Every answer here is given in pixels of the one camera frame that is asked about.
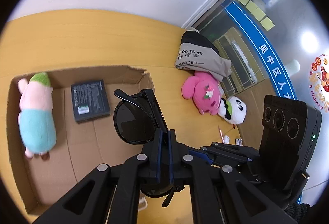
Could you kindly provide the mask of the cardboard box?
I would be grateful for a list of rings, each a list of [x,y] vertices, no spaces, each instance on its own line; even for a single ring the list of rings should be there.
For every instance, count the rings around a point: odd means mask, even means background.
[[[103,80],[110,108],[119,103],[116,89],[129,95],[153,89],[152,78],[141,68],[130,66],[80,67],[50,71],[53,87],[53,117],[57,142],[48,160],[28,160],[18,127],[19,77],[11,80],[7,99],[7,142],[9,162],[15,183],[29,215],[39,215],[59,200],[98,164],[116,166],[141,152],[139,145],[125,143],[117,135],[113,117],[88,122],[74,119],[71,86],[75,83]]]

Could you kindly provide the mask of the red pencil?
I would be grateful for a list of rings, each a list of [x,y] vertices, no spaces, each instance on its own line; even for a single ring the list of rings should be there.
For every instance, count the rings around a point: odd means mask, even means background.
[[[219,126],[218,126],[218,130],[219,130],[219,134],[220,134],[220,137],[221,137],[221,141],[222,141],[222,143],[225,143],[225,142],[224,142],[224,137],[223,137],[222,131],[221,131],[221,129],[220,129]]]

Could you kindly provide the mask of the pink and blue plush toy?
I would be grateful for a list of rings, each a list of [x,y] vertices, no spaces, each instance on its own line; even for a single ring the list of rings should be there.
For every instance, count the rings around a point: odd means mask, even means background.
[[[57,140],[49,76],[46,72],[39,72],[30,80],[22,78],[17,86],[21,94],[18,126],[25,157],[40,156],[42,160],[48,160]]]

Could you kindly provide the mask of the white panda plush toy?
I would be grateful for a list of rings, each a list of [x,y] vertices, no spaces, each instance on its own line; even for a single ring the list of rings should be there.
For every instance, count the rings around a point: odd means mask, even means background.
[[[236,96],[222,97],[218,115],[232,125],[242,124],[247,114],[246,104]]]

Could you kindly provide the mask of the yellow sticky notes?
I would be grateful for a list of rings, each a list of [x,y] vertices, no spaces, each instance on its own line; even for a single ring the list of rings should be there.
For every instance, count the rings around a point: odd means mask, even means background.
[[[237,1],[240,2],[254,16],[254,18],[266,31],[269,31],[275,26],[272,20],[252,0]]]

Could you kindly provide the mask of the black sunglasses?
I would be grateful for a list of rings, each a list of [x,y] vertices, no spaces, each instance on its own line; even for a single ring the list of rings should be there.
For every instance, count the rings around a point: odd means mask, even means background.
[[[150,198],[164,197],[162,207],[168,207],[175,192],[184,187],[173,183],[171,136],[154,91],[143,89],[128,95],[117,89],[114,95],[120,99],[113,114],[114,127],[120,139],[132,145],[156,143],[156,156],[150,158],[150,165],[156,172],[157,183],[142,187],[141,191]]]

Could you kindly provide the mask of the black rectangular box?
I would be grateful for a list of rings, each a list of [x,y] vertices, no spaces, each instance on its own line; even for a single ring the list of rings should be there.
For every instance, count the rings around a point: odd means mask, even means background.
[[[110,106],[103,80],[71,85],[74,119],[77,123],[110,116]]]

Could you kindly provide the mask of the blue banner strip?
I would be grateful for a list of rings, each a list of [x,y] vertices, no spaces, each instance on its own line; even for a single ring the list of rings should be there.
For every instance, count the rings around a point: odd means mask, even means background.
[[[264,33],[266,30],[240,2],[225,0],[222,6],[253,46],[276,95],[296,100],[297,95],[288,72],[270,40],[266,37]]]

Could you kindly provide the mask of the round red festive sticker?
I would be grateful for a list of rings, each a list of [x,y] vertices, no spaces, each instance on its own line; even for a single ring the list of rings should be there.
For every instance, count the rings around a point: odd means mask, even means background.
[[[311,63],[308,82],[313,103],[318,110],[328,114],[328,54],[320,54],[315,57],[314,61]]]

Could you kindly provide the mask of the small white eraser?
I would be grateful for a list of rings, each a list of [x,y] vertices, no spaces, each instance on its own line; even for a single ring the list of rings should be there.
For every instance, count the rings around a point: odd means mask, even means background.
[[[230,137],[228,135],[224,135],[224,143],[229,144],[230,143]]]

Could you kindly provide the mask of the small metal clip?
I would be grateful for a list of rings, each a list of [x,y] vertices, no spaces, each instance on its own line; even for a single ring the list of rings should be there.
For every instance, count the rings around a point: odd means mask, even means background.
[[[243,146],[243,140],[240,138],[235,139],[235,145]]]

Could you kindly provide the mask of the grey folded cloth bag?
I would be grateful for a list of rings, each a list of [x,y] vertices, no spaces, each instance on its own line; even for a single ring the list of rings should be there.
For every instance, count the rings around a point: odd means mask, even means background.
[[[219,50],[198,30],[185,30],[175,61],[180,70],[208,72],[217,81],[231,75],[231,61],[220,56]]]

